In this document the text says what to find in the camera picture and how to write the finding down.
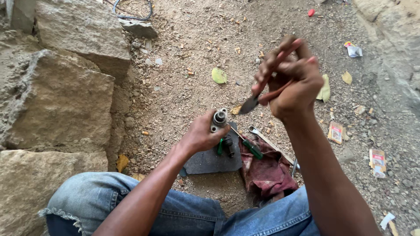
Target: brake master cylinder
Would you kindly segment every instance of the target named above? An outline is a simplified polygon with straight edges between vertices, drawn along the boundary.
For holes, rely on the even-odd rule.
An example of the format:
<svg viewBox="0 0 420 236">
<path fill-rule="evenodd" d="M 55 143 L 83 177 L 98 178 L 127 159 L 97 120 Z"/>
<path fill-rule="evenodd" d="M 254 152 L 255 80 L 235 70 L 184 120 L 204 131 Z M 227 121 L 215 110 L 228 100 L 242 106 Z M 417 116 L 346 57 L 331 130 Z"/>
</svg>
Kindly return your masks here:
<svg viewBox="0 0 420 236">
<path fill-rule="evenodd" d="M 210 125 L 210 131 L 212 133 L 215 133 L 219 129 L 225 127 L 227 123 L 228 123 L 228 109 L 220 108 L 213 115 L 213 119 Z"/>
</svg>

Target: dirt ground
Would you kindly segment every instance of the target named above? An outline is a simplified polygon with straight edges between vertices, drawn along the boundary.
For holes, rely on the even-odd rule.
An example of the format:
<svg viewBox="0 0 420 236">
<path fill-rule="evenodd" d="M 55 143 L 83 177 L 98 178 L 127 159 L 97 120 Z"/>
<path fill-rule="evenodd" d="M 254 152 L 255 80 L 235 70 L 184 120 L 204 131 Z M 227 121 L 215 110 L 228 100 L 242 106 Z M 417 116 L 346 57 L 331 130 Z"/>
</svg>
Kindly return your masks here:
<svg viewBox="0 0 420 236">
<path fill-rule="evenodd" d="M 211 108 L 231 109 L 243 103 L 250 96 L 260 51 L 266 54 L 282 36 L 294 34 L 308 41 L 319 59 L 320 72 L 329 75 L 331 99 L 326 103 L 317 100 L 315 113 L 318 120 L 324 120 L 319 125 L 325 134 L 331 108 L 334 120 L 347 127 L 348 141 L 342 145 L 331 142 L 344 172 L 369 204 L 378 225 L 384 213 L 391 212 L 396 216 L 394 221 L 400 235 L 409 235 L 419 227 L 420 221 L 420 114 L 405 105 L 402 91 L 395 82 L 386 79 L 381 56 L 368 39 L 354 8 L 332 0 L 322 5 L 311 0 L 248 1 L 152 1 L 155 7 L 151 22 L 159 37 L 151 42 L 148 55 L 136 49 L 139 44 L 131 44 L 134 78 L 126 88 L 130 94 L 130 111 L 121 149 L 131 158 L 128 174 L 147 175 L 180 140 L 196 116 Z M 142 1 L 125 0 L 119 6 L 147 15 L 147 5 Z M 323 18 L 309 18 L 307 11 L 311 8 Z M 131 35 L 128 39 L 144 47 L 144 39 Z M 363 57 L 350 58 L 343 46 L 346 41 L 360 46 Z M 161 58 L 163 64 L 148 66 L 147 58 L 152 62 Z M 214 67 L 228 74 L 228 83 L 216 84 L 212 80 Z M 194 75 L 188 75 L 187 68 Z M 341 79 L 345 71 L 353 77 L 351 85 Z M 373 113 L 356 116 L 353 108 L 356 105 L 373 108 Z M 294 158 L 282 123 L 267 107 L 258 106 L 247 115 L 230 115 L 229 119 L 237 122 L 245 135 L 250 134 L 249 125 L 265 131 L 269 121 L 273 121 L 279 137 L 274 129 L 266 136 Z M 366 159 L 370 148 L 386 152 L 385 179 L 370 173 Z M 303 185 L 299 173 L 297 178 L 299 185 Z M 217 199 L 227 215 L 255 203 L 253 195 L 245 191 L 239 172 L 188 176 L 182 178 L 183 186 L 179 179 L 173 189 Z M 403 180 L 409 180 L 412 186 L 407 181 L 403 184 Z M 388 228 L 383 232 L 390 235 Z"/>
</svg>

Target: jeans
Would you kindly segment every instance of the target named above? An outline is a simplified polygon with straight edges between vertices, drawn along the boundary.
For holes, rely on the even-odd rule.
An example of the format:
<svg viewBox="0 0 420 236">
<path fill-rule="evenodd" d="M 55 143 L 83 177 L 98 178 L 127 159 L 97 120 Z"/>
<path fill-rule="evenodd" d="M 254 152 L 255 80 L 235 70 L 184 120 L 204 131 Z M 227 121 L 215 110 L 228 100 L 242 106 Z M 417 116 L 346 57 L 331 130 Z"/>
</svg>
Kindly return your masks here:
<svg viewBox="0 0 420 236">
<path fill-rule="evenodd" d="M 81 173 L 66 180 L 47 208 L 38 214 L 66 219 L 81 235 L 90 236 L 138 183 L 115 172 Z M 63 235 L 56 232 L 55 224 L 56 221 L 47 217 L 50 235 Z M 225 217 L 218 201 L 170 190 L 149 235 L 308 236 L 320 233 L 309 211 L 305 187 L 302 187 L 276 202 L 241 210 L 229 218 Z"/>
</svg>

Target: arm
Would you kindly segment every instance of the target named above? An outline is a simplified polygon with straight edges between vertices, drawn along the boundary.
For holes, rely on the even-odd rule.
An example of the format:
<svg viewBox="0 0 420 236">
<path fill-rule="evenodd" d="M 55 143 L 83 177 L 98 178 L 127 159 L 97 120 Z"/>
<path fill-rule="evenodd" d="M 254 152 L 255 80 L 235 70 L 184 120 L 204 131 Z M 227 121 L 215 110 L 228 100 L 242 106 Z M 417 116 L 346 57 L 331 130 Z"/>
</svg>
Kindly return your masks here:
<svg viewBox="0 0 420 236">
<path fill-rule="evenodd" d="M 160 207 L 185 162 L 196 152 L 209 150 L 217 145 L 229 132 L 229 125 L 216 133 L 210 132 L 214 112 L 215 110 L 210 110 L 191 123 L 182 140 L 173 146 L 160 164 L 118 204 L 94 232 L 94 236 L 149 234 Z"/>
<path fill-rule="evenodd" d="M 273 91 L 293 78 L 279 97 L 270 102 L 273 115 L 282 120 L 301 166 L 309 207 L 321 235 L 381 235 L 372 213 L 342 171 L 334 152 L 315 119 L 313 104 L 323 85 L 318 63 L 306 44 L 296 53 L 298 61 L 274 63 L 276 55 L 290 48 L 294 37 L 286 37 L 279 50 L 261 64 L 256 80 L 261 82 L 276 68 L 277 76 L 269 80 Z"/>
</svg>

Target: stone wall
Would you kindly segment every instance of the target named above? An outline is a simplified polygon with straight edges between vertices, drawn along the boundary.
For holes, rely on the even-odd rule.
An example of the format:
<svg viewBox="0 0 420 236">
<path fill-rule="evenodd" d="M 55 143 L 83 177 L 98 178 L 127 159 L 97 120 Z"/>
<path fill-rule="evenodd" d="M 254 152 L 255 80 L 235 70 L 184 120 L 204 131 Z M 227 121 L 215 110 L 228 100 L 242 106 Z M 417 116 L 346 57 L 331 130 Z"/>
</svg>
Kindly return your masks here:
<svg viewBox="0 0 420 236">
<path fill-rule="evenodd" d="M 353 0 L 391 79 L 404 87 L 420 110 L 420 2 Z"/>
<path fill-rule="evenodd" d="M 41 235 L 67 178 L 115 170 L 130 63 L 97 1 L 0 0 L 0 236 Z"/>
</svg>

